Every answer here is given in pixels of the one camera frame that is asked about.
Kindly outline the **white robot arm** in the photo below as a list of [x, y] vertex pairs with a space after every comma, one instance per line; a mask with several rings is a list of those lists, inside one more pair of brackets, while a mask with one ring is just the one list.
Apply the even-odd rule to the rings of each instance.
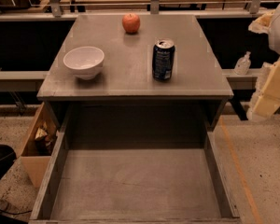
[[280, 107], [280, 4], [275, 11], [263, 14], [248, 26], [248, 30], [267, 34], [269, 48], [279, 58], [273, 64], [264, 63], [260, 69], [255, 92], [246, 113], [249, 120], [269, 119]]

